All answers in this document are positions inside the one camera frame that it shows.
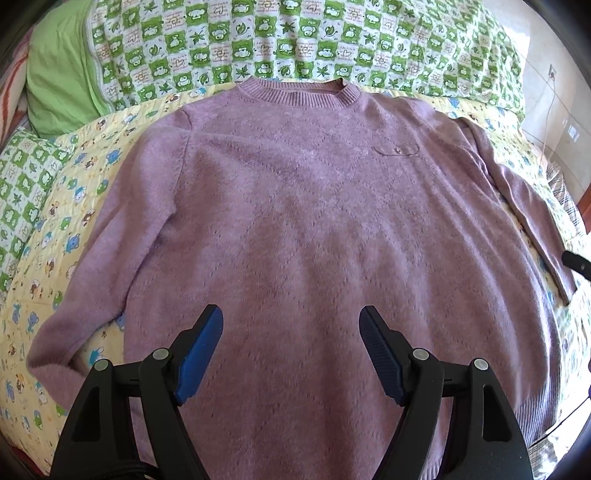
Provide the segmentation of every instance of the yellow quilt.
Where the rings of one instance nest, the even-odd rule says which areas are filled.
[[[25,368],[25,356],[33,336],[58,308],[109,185],[139,136],[167,113],[232,87],[233,84],[216,85],[145,102],[98,119],[56,140],[58,145],[72,151],[73,157],[53,186],[41,220],[25,247],[7,302],[0,310],[0,431],[44,472],[49,472],[67,412],[47,397],[43,386]],[[404,95],[364,89],[390,96]],[[514,113],[470,100],[418,97],[451,117],[465,116],[485,128],[497,161],[510,166],[533,185],[548,203],[564,240],[572,243],[576,251],[585,253],[588,247],[584,238],[575,238],[574,226],[554,198],[539,159],[525,140]],[[580,404],[591,384],[591,374],[587,370],[591,357],[587,341],[591,332],[591,287],[585,282],[566,308],[531,240],[509,207],[505,205],[505,208],[537,260],[556,313],[563,354],[558,413],[558,418],[562,419]],[[591,253],[587,251],[586,256],[591,258]],[[82,347],[77,361],[86,369],[103,357],[121,363],[123,330],[120,320],[105,325]],[[537,478],[545,478],[543,472],[551,471],[552,463],[557,461],[554,443],[549,441],[538,445],[531,456],[533,464],[541,465],[536,467]]]

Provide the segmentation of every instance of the knit sweater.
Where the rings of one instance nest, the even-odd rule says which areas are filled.
[[[250,79],[141,137],[28,367],[69,406],[83,381],[70,360],[120,312],[134,362],[215,303],[224,333],[181,408],[210,476],[368,479],[401,414],[359,335],[372,304],[441,360],[485,358],[532,442],[556,418],[560,345],[495,186],[568,302],[550,212],[495,163],[482,129],[340,80]],[[426,477],[443,452],[444,406]]]

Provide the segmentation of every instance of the bedsheet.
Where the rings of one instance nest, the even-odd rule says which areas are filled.
[[[521,59],[481,0],[96,0],[86,37],[114,109],[254,75],[524,113]]]
[[[73,157],[53,186],[41,219],[25,247],[7,302],[0,310],[3,333],[0,341],[0,430],[45,472],[50,468],[67,412],[47,397],[43,386],[25,369],[25,356],[32,338],[39,324],[59,307],[92,230],[96,212],[122,160],[139,136],[163,115],[232,86],[203,87],[144,102],[56,139],[56,143],[69,149]],[[406,95],[393,90],[364,89],[384,95]],[[532,184],[548,203],[567,245],[591,258],[587,238],[576,236],[567,213],[553,196],[537,156],[519,129],[516,114],[470,100],[417,96],[453,118],[465,116],[485,128],[497,160]],[[506,211],[537,261],[546,295],[556,314],[562,352],[558,422],[584,400],[591,384],[591,374],[587,370],[591,356],[588,342],[591,286],[577,276],[581,287],[569,307],[565,307],[531,240],[508,206]],[[105,325],[82,347],[76,361],[86,370],[99,358],[107,357],[116,364],[121,363],[124,329],[124,318]],[[537,479],[545,478],[570,447],[567,443],[571,440],[561,443],[559,432],[556,430],[530,450]]]

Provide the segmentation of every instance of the green checkered blanket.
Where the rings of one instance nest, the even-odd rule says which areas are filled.
[[[86,34],[116,110],[252,75],[524,110],[518,54],[480,0],[96,0]]]

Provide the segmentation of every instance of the chest pocket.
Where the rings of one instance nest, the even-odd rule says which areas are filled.
[[[417,155],[420,147],[414,142],[395,144],[386,138],[375,139],[372,148],[387,157],[410,157]]]

